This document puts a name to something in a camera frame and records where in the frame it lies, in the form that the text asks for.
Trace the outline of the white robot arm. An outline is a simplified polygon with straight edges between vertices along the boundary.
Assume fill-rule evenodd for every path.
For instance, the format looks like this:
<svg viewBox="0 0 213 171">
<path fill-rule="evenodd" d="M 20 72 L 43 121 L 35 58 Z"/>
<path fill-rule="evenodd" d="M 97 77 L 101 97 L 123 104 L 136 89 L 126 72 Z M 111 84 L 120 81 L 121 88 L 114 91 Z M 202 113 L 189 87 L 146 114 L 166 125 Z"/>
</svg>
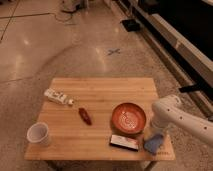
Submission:
<svg viewBox="0 0 213 171">
<path fill-rule="evenodd" d="M 162 133 L 170 123 L 173 123 L 203 142 L 213 144 L 213 122 L 184 112 L 180 108 L 181 105 L 181 99 L 176 95 L 156 100 L 152 104 L 154 115 L 150 123 L 151 134 Z"/>
</svg>

